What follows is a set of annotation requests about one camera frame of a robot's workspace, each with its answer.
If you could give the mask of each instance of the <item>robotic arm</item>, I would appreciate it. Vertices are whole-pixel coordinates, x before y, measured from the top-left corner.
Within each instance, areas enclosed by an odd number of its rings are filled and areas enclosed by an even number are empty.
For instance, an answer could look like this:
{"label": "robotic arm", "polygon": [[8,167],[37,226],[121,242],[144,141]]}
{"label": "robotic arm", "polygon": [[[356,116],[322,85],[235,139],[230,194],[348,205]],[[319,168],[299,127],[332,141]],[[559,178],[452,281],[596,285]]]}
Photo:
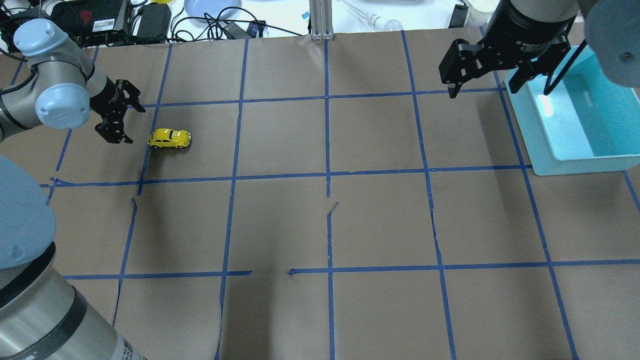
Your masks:
{"label": "robotic arm", "polygon": [[0,90],[0,141],[40,124],[73,129],[93,110],[102,117],[95,130],[107,142],[133,143],[122,119],[128,105],[145,112],[135,86],[126,80],[112,82],[49,20],[26,22],[16,31],[14,43],[28,57],[31,75],[20,85]]}
{"label": "robotic arm", "polygon": [[495,70],[518,68],[512,92],[539,74],[551,76],[570,49],[573,20],[586,15],[586,40],[605,75],[640,86],[640,1],[501,0],[476,45],[456,39],[440,63],[440,79],[455,98],[467,81]]}

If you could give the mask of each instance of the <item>blue grid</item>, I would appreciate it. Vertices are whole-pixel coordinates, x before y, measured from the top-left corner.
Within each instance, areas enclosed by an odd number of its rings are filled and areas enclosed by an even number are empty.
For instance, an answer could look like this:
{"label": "blue grid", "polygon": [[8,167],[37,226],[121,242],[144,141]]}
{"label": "blue grid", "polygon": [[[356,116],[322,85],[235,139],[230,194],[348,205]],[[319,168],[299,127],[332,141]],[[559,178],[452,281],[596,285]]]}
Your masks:
{"label": "blue grid", "polygon": [[[333,267],[333,249],[332,249],[332,213],[333,210],[338,206],[334,205],[333,209],[327,214],[327,239],[328,239],[328,266],[326,268],[297,268],[291,269],[289,275],[295,274],[328,274],[328,302],[329,302],[329,333],[330,333],[330,359],[335,360],[335,336],[334,336],[334,314],[333,314],[333,274],[341,273],[341,272],[398,272],[398,271],[437,271],[440,275],[440,284],[442,290],[442,298],[444,305],[444,316],[445,322],[447,325],[447,335],[449,337],[449,347],[451,351],[451,358],[456,359],[456,348],[454,342],[454,329],[451,325],[451,314],[449,310],[449,302],[447,297],[447,288],[445,282],[444,272],[445,270],[472,270],[472,269],[496,269],[496,268],[544,268],[547,267],[550,272],[550,276],[552,279],[554,291],[556,293],[558,305],[561,311],[561,317],[563,320],[564,328],[566,331],[567,339],[569,342],[570,350],[572,352],[572,356],[574,359],[578,359],[578,354],[575,349],[575,345],[573,343],[571,330],[569,327],[568,320],[566,318],[566,313],[564,311],[564,306],[559,290],[559,286],[557,285],[557,280],[554,272],[555,267],[559,266],[593,266],[593,265],[623,265],[623,264],[640,264],[640,259],[612,259],[612,260],[590,260],[590,261],[552,261],[550,257],[550,253],[547,249],[547,243],[545,239],[545,235],[543,232],[543,224],[541,223],[540,216],[538,214],[534,194],[531,188],[531,184],[529,182],[529,176],[527,174],[527,169],[530,169],[530,165],[525,165],[522,157],[522,152],[520,150],[520,146],[518,144],[515,129],[513,125],[513,121],[511,120],[511,116],[509,114],[506,99],[504,97],[505,88],[500,86],[500,81],[497,77],[497,74],[494,73],[494,77],[496,80],[497,87],[495,88],[480,88],[480,89],[464,89],[461,92],[497,92],[500,94],[500,99],[502,101],[502,105],[504,107],[504,113],[507,118],[507,122],[509,125],[509,130],[511,132],[511,137],[516,148],[516,152],[518,154],[518,162],[517,165],[501,165],[501,166],[487,166],[487,167],[447,167],[447,168],[430,168],[428,166],[428,161],[426,157],[426,152],[424,149],[424,141],[422,139],[422,129],[421,129],[421,121],[420,121],[420,113],[417,106],[417,96],[418,95],[426,95],[426,94],[446,94],[447,90],[433,90],[433,91],[417,91],[415,89],[415,82],[413,78],[413,69],[411,65],[410,52],[408,48],[408,44],[406,41],[406,37],[404,31],[401,32],[404,52],[407,61],[407,67],[410,75],[411,81],[411,92],[395,92],[395,93],[379,93],[379,94],[349,94],[349,95],[330,95],[329,94],[329,63],[328,63],[328,43],[324,43],[324,75],[325,75],[325,92],[324,96],[317,97],[286,97],[286,98],[271,98],[271,99],[250,99],[244,100],[244,81],[246,75],[246,59],[248,54],[248,41],[245,40],[244,44],[244,54],[243,54],[243,68],[242,68],[242,79],[241,79],[241,90],[239,99],[237,101],[211,101],[211,102],[180,102],[180,103],[171,103],[171,104],[163,104],[161,103],[164,81],[166,79],[166,73],[168,70],[170,56],[172,51],[172,46],[168,46],[168,52],[166,57],[166,62],[163,71],[162,82],[157,98],[157,102],[155,104],[146,104],[145,108],[153,108],[154,109],[154,119],[152,121],[151,130],[155,128],[157,114],[159,108],[161,107],[169,107],[169,106],[195,106],[195,105],[206,105],[206,104],[238,104],[239,106],[239,115],[237,120],[237,129],[236,129],[236,144],[234,151],[234,169],[232,176],[227,177],[201,177],[201,178],[183,178],[183,179],[153,179],[146,180],[144,179],[144,173],[146,170],[146,166],[148,163],[149,157],[149,149],[147,149],[145,153],[145,159],[143,162],[143,170],[140,176],[140,180],[138,181],[122,181],[122,182],[112,182],[112,183],[69,183],[63,181],[61,179],[52,178],[51,184],[41,184],[43,188],[49,188],[49,199],[54,195],[54,191],[56,187],[76,187],[76,186],[126,186],[126,185],[137,185],[138,186],[138,195],[141,194],[143,185],[145,184],[156,184],[156,183],[186,183],[186,182],[200,182],[200,181],[231,181],[231,195],[229,200],[228,207],[228,216],[227,216],[227,233],[225,237],[225,252],[223,259],[223,270],[220,272],[184,272],[184,273],[162,273],[162,274],[125,274],[124,270],[126,268],[127,258],[129,247],[131,245],[131,237],[132,232],[135,225],[135,218],[137,212],[137,206],[135,205],[135,201],[132,199],[133,203],[133,211],[131,217],[131,224],[129,227],[129,233],[127,235],[127,241],[125,245],[125,250],[122,258],[122,265],[119,274],[93,274],[93,275],[68,275],[65,276],[66,279],[73,280],[96,280],[96,279],[114,279],[118,280],[118,299],[120,296],[120,292],[122,290],[122,281],[124,279],[162,279],[162,278],[177,278],[177,277],[221,277],[221,288],[220,288],[220,306],[223,309],[224,301],[225,301],[225,292],[226,292],[226,280],[228,276],[248,276],[251,275],[251,271],[228,271],[228,255],[229,255],[229,247],[230,247],[230,237],[231,237],[231,225],[233,218],[233,207],[234,207],[234,195],[235,195],[235,187],[237,181],[244,180],[255,180],[255,179],[281,179],[281,178],[292,178],[292,177],[325,177],[326,178],[326,191],[327,196],[330,196],[331,192],[331,177],[332,176],[364,176],[364,175],[378,175],[378,174],[411,174],[411,173],[423,173],[426,181],[426,190],[428,193],[429,199],[429,212],[430,212],[430,220],[433,228],[433,236],[435,239],[435,249],[436,249],[436,258],[438,260],[437,265],[415,265],[415,266],[358,266],[358,267]],[[94,54],[94,61],[98,56],[98,51]],[[19,65],[16,74],[14,76],[15,81],[17,79],[17,74],[19,73],[20,66]],[[330,99],[341,99],[341,98],[358,98],[358,97],[386,97],[386,96],[403,96],[410,95],[413,98],[413,106],[416,118],[416,126],[420,143],[420,154],[422,156],[423,168],[412,168],[412,169],[399,169],[399,170],[365,170],[365,171],[356,171],[356,172],[332,172],[330,167],[330,112],[329,112],[329,100]],[[240,130],[241,130],[241,117],[242,117],[242,107],[244,102],[276,102],[276,101],[306,101],[306,100],[314,100],[314,99],[324,99],[325,100],[325,131],[326,131],[326,172],[323,173],[302,173],[302,174],[266,174],[266,175],[257,175],[257,176],[238,176],[237,175],[237,161],[238,161],[238,152],[239,152],[239,139],[240,139]],[[62,164],[65,151],[68,145],[68,141],[71,136],[71,131],[68,132],[67,138],[65,139],[65,143],[63,149],[60,154],[60,159],[58,165],[56,167],[56,171],[60,169],[60,165]],[[440,249],[438,246],[438,237],[436,233],[436,226],[434,221],[434,210],[435,206],[433,203],[433,196],[431,193],[431,181],[430,181],[430,173],[433,172],[464,172],[464,171],[487,171],[487,170],[521,170],[525,184],[527,187],[527,192],[529,194],[529,198],[531,201],[532,211],[536,218],[536,223],[538,225],[538,231],[540,233],[541,244],[543,246],[543,250],[545,252],[546,261],[544,262],[528,262],[528,263],[487,263],[487,264],[443,264],[442,255],[440,253]],[[627,181],[630,194],[633,197],[633,200],[638,208],[638,212],[640,213],[640,202],[638,201],[638,197],[632,186],[632,183],[628,177],[628,174],[624,172],[625,179]],[[116,312],[113,317],[113,321],[115,321],[117,314],[117,306],[116,303]],[[218,352],[216,353],[215,359],[219,359],[220,357],[220,342],[218,342]]]}

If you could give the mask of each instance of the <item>yellow toy car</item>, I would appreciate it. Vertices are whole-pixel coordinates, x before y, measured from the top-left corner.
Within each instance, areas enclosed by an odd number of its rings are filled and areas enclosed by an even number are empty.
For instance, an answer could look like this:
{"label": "yellow toy car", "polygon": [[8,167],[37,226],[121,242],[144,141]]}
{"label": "yellow toy car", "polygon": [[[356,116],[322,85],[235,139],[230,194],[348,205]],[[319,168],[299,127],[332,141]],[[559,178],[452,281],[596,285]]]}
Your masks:
{"label": "yellow toy car", "polygon": [[161,147],[184,149],[191,145],[191,134],[186,130],[156,129],[154,133],[149,136],[147,145],[154,149]]}

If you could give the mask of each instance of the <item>metal bracket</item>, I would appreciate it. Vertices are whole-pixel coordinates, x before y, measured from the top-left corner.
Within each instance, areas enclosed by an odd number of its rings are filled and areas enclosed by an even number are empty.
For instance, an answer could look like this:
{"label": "metal bracket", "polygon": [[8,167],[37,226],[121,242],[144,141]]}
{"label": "metal bracket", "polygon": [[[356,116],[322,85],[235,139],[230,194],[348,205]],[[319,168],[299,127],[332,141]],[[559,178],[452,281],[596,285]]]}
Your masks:
{"label": "metal bracket", "polygon": [[314,41],[333,40],[332,0],[309,0],[309,24]]}

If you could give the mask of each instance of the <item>toy car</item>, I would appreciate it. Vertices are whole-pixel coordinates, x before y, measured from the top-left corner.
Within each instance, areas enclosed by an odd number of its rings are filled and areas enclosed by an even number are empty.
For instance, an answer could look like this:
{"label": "toy car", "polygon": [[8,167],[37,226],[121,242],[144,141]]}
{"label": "toy car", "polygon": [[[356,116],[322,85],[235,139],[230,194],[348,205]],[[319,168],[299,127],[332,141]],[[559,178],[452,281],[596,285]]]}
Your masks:
{"label": "toy car", "polygon": [[184,149],[191,145],[191,134],[186,130],[156,129],[154,133],[149,136],[147,145],[154,149],[161,147]]}

